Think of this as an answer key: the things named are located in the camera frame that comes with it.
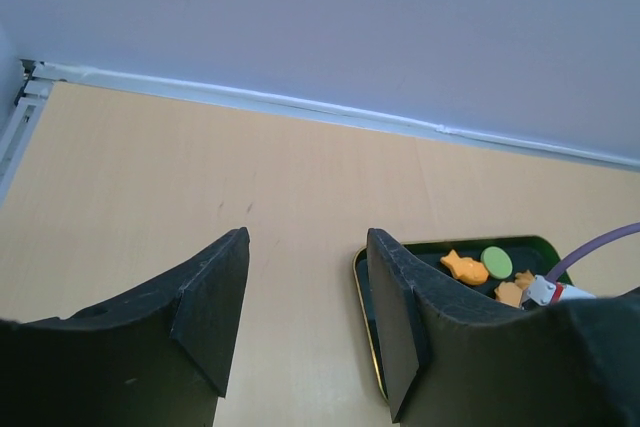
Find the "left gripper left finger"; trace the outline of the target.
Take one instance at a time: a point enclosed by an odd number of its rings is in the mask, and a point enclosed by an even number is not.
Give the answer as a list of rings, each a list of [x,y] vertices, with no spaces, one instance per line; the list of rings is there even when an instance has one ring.
[[[234,229],[73,316],[1,323],[5,426],[209,426],[224,397],[249,270]]]

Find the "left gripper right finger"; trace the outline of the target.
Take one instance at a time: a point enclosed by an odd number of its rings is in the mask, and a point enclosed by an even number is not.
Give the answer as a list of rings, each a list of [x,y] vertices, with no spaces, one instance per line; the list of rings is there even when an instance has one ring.
[[[404,426],[635,426],[639,293],[522,310],[384,230],[367,262],[393,421]]]

